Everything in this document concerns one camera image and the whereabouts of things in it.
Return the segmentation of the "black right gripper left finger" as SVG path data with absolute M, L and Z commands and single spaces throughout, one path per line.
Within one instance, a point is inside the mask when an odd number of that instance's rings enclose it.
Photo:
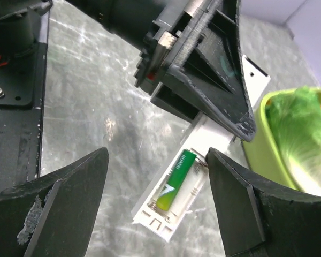
M 1 192 L 0 256 L 84 256 L 108 164 L 108 150 L 100 148 Z

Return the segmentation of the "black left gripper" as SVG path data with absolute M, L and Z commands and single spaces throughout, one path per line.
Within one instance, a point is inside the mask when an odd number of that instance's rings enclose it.
M 135 85 L 152 93 L 154 105 L 189 122 L 202 112 L 236 137 L 253 139 L 256 125 L 241 60 L 239 1 L 70 4 L 139 49 Z

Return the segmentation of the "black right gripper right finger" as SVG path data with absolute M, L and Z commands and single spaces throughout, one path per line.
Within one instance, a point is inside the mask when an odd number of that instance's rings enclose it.
M 214 148 L 206 162 L 227 256 L 321 256 L 321 197 L 277 184 Z

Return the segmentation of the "green AA battery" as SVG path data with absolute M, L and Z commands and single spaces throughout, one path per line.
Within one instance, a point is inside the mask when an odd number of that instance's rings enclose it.
M 190 150 L 182 151 L 156 201 L 159 209 L 163 211 L 170 209 L 195 159 L 196 155 Z

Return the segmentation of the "slim white remote control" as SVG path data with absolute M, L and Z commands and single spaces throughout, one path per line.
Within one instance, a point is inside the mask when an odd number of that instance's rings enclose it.
M 199 113 L 133 207 L 133 223 L 169 241 L 208 178 L 209 148 L 224 152 L 235 137 Z

